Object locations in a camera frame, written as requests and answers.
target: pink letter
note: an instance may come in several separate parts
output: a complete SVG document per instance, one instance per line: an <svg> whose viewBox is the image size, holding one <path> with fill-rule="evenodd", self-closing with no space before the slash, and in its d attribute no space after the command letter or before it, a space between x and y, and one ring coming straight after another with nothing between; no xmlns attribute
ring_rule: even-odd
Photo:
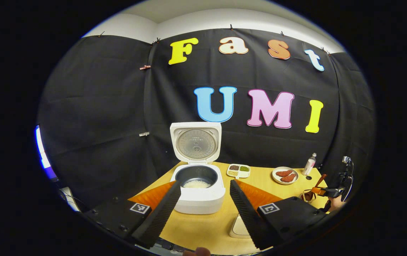
<svg viewBox="0 0 407 256"><path fill-rule="evenodd" d="M278 120L274 122L276 128L287 129L291 127L290 108L291 101L295 98L293 94L281 92L273 105L263 90L252 89L247 94L252 98L252 114L251 118L247 121L247 125L261 126L260 113L262 113L267 126L270 126L273 119L278 115Z"/></svg>

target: black inner pot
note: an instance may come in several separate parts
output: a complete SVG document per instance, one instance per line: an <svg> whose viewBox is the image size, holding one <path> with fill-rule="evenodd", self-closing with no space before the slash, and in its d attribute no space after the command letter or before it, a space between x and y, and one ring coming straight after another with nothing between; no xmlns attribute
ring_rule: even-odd
<svg viewBox="0 0 407 256"><path fill-rule="evenodd" d="M218 180L218 174L208 166L192 165L179 170L175 179L179 181L181 186L194 180L200 180L213 186Z"/></svg>

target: white wall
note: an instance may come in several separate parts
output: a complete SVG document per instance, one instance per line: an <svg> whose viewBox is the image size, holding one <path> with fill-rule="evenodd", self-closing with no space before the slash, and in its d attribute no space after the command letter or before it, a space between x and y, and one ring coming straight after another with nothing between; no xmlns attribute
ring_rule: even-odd
<svg viewBox="0 0 407 256"><path fill-rule="evenodd" d="M244 9L213 9L185 14L162 23L131 14L117 14L107 19L84 36L111 34L125 36L151 43L156 37L165 39L192 31L217 28L256 29L270 31L308 42L316 47L324 47L330 53L344 52L344 48L326 32L307 28L288 19L264 12Z"/></svg>

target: white rice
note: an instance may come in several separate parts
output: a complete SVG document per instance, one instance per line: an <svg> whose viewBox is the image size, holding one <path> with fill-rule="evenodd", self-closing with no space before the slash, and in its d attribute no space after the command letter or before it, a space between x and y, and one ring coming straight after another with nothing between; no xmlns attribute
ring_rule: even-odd
<svg viewBox="0 0 407 256"><path fill-rule="evenodd" d="M193 180L186 183L183 188L208 188L210 185L205 181Z"/></svg>

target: black fabric curtain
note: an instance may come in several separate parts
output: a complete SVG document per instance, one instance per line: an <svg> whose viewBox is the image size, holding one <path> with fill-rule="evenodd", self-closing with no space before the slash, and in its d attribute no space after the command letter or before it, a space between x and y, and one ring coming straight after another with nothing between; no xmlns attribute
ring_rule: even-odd
<svg viewBox="0 0 407 256"><path fill-rule="evenodd" d="M219 40L229 36L243 39L249 52L219 52ZM170 44L193 37L199 42L184 54L187 60L169 65ZM288 44L288 60L270 56L271 39ZM319 55L325 71L314 68L304 52L308 49ZM140 70L143 65L151 68ZM358 169L371 154L367 141L374 141L369 122L374 121L374 103L346 53L329 56L306 42L266 31L211 29L153 45L119 36L82 38L51 74L39 108L52 167L89 207L120 193L133 196L179 162L171 123L204 122L194 90L213 88L211 110L219 113L222 86L237 92L232 117L221 123L218 162L303 168L316 152L316 167L323 164L322 171L331 176L341 167L342 156L352 157ZM262 116L262 126L248 126L250 89L265 90L271 103L280 92L292 93L292 127L266 126ZM310 100L324 105L318 133L305 131ZM150 134L140 137L144 132Z"/></svg>

